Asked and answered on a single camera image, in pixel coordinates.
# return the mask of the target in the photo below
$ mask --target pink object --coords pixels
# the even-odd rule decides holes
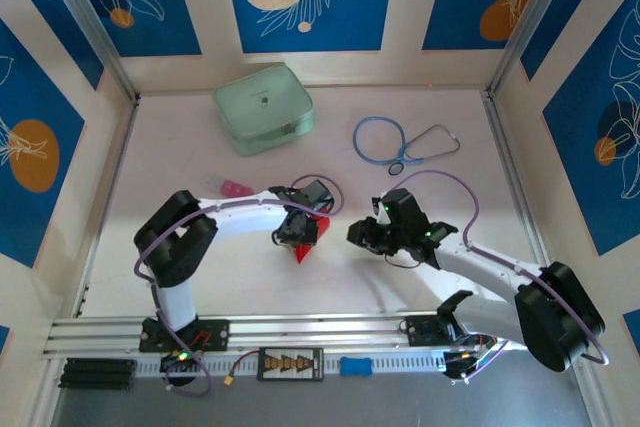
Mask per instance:
[[[232,182],[230,180],[225,180],[222,183],[222,187],[220,187],[220,193],[225,197],[247,197],[254,194],[251,187],[246,187],[242,184],[238,184],[237,182]]]

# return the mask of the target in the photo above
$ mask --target white tabletop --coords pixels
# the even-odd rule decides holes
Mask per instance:
[[[211,174],[258,192],[288,185],[303,174],[321,173],[343,187],[346,207],[331,220],[328,232],[302,265],[291,251],[274,246],[266,232],[214,240],[192,277],[201,315],[431,310],[455,291],[473,287],[426,265],[413,270],[391,267],[345,240],[350,224],[372,215],[372,196],[419,168],[446,170],[472,186],[481,203],[480,219],[471,233],[475,241],[532,260],[478,91],[406,87],[309,91],[316,107],[313,131],[252,157],[234,153],[210,95],[143,97],[98,243],[83,316],[152,314],[149,289],[132,273],[137,257],[133,236],[178,190],[188,189],[196,197],[220,197],[207,187]],[[400,176],[390,177],[385,167],[364,162],[353,150],[353,129],[369,115],[394,118],[408,138],[433,124],[444,124],[457,135],[462,149],[420,167],[407,166]],[[395,155],[398,145],[389,139],[399,139],[393,127],[368,124],[360,144],[372,155]],[[450,145],[446,133],[436,131],[411,153],[435,153]],[[462,229],[472,214],[468,194],[451,180],[424,175],[406,187],[431,221]]]

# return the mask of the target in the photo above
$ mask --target circuit board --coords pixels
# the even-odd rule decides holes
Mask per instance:
[[[324,377],[322,349],[261,347],[258,380],[319,381]]]

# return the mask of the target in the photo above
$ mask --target red object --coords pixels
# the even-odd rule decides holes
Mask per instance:
[[[322,234],[324,234],[329,228],[329,217],[313,216],[311,218],[318,221],[318,240],[320,240]],[[302,263],[302,260],[311,251],[311,247],[311,245],[299,245],[295,248],[296,260],[299,264]]]

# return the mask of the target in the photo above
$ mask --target stethoscope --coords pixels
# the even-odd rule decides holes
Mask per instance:
[[[360,130],[360,128],[364,124],[366,124],[367,122],[374,121],[374,120],[378,120],[378,121],[381,121],[381,122],[387,122],[387,123],[395,126],[398,129],[398,131],[400,131],[400,139],[402,141],[402,145],[401,145],[400,149],[398,150],[398,155],[396,157],[393,157],[391,159],[386,159],[386,160],[372,159],[372,158],[367,157],[366,155],[364,155],[362,153],[362,151],[360,150],[360,147],[358,147],[358,131]],[[413,144],[416,140],[424,137],[425,135],[427,135],[429,132],[431,132],[434,129],[443,129],[449,135],[449,137],[451,137],[451,139],[455,143],[455,147],[453,149],[451,149],[451,150],[447,150],[445,152],[440,152],[439,154],[435,154],[435,155],[429,155],[429,156],[426,156],[426,157],[418,157],[418,158],[411,157],[411,155],[409,155],[409,153],[407,152],[407,150],[409,150],[409,147],[411,147],[411,144]],[[460,141],[455,136],[455,134],[453,132],[451,132],[449,129],[447,129],[444,125],[435,124],[435,125],[432,125],[431,127],[429,127],[427,130],[423,131],[422,133],[416,135],[409,142],[407,142],[407,138],[406,138],[406,136],[404,134],[404,129],[402,128],[402,126],[398,122],[396,122],[393,119],[390,119],[389,117],[382,117],[382,116],[374,115],[374,116],[371,116],[371,117],[365,117],[360,122],[358,122],[358,125],[356,125],[356,128],[353,130],[353,148],[356,150],[356,153],[363,160],[366,160],[370,164],[374,164],[374,165],[388,165],[389,166],[389,169],[388,169],[389,175],[398,175],[400,172],[402,172],[404,170],[405,164],[406,165],[421,164],[422,162],[425,162],[425,161],[428,161],[428,160],[433,160],[435,158],[442,157],[443,155],[449,155],[449,154],[453,154],[454,152],[457,152],[458,150],[460,150]]]

